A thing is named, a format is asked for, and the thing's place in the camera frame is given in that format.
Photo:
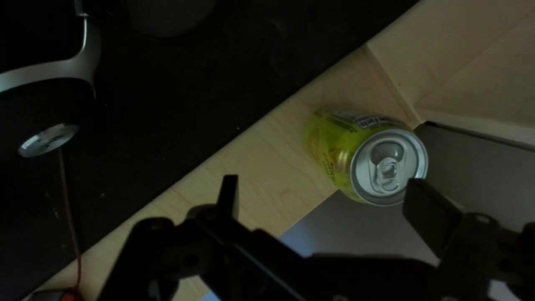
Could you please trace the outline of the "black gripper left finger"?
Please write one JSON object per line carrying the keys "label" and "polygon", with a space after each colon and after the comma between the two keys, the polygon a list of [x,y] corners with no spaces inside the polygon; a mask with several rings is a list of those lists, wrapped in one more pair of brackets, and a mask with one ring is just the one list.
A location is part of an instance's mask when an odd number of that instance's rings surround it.
{"label": "black gripper left finger", "polygon": [[222,218],[237,217],[237,200],[239,200],[239,175],[227,173],[222,177],[222,183],[217,195],[217,212]]}

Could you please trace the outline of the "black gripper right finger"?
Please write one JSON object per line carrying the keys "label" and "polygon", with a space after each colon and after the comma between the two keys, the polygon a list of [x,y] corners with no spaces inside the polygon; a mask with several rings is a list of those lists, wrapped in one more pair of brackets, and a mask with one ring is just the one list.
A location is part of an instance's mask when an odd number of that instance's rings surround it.
{"label": "black gripper right finger", "polygon": [[459,260],[464,255],[463,244],[456,237],[463,212],[426,180],[407,182],[402,215],[441,260]]}

